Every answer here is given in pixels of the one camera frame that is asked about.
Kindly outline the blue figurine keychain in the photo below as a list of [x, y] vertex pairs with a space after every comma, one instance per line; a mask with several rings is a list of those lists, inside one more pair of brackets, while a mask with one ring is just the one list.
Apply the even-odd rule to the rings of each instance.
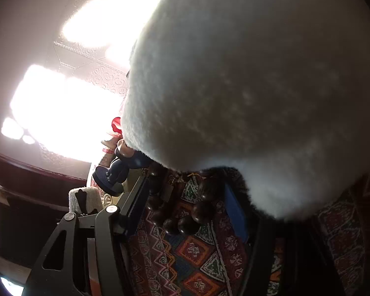
[[123, 183], [131, 169], [142, 168], [144, 155], [130, 148], [124, 139], [119, 140], [114, 150], [115, 159], [110, 167], [98, 166], [92, 174], [93, 180], [106, 194], [120, 196], [124, 193]]

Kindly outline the large white plush rabbit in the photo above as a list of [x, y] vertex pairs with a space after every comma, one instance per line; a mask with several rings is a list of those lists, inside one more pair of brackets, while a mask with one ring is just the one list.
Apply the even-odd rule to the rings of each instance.
[[161, 0], [137, 40], [125, 143], [166, 168], [237, 169], [301, 219], [370, 170], [364, 0]]

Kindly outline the white knit sock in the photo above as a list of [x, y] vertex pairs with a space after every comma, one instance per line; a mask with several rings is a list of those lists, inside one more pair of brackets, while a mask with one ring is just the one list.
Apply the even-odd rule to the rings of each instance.
[[69, 191], [69, 211], [75, 214], [91, 215], [103, 209], [101, 197], [95, 187], [74, 188]]

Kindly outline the patterned red bed cloth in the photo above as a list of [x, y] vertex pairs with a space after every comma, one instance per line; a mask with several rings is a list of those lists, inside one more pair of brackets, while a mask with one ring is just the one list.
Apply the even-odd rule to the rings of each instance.
[[[137, 295], [370, 295], [370, 172], [306, 221], [264, 217], [232, 168], [141, 170], [149, 197], [130, 240]], [[229, 185], [249, 239], [235, 235]]]

